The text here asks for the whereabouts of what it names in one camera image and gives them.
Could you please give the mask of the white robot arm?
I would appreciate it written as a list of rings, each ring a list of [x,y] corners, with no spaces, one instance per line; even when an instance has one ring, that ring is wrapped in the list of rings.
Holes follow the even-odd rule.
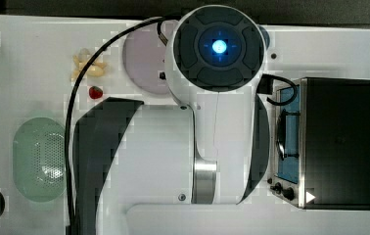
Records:
[[[69,235],[128,235],[141,205],[243,203],[269,160],[265,56],[262,30],[235,8],[182,17],[164,51],[169,104],[110,97],[78,120]]]

